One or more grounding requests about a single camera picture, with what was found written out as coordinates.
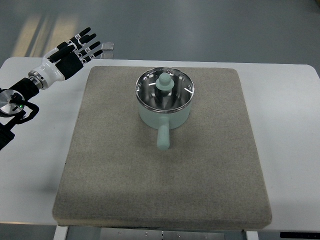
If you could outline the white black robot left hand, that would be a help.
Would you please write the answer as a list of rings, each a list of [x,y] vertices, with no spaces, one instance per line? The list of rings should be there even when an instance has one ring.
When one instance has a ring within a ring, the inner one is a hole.
[[[101,42],[92,42],[97,36],[90,34],[91,28],[87,27],[71,39],[60,43],[57,47],[46,53],[41,65],[28,73],[38,89],[45,90],[55,82],[68,80],[78,73],[85,64],[99,57],[103,51],[98,49]]]

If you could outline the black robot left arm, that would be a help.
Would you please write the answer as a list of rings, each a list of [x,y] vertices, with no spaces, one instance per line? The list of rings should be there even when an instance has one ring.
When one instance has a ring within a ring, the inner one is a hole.
[[[34,77],[23,78],[12,87],[0,90],[0,116],[11,118],[0,125],[0,148],[3,149],[15,137],[12,128],[32,120],[40,108],[29,100],[35,97],[43,87]]]

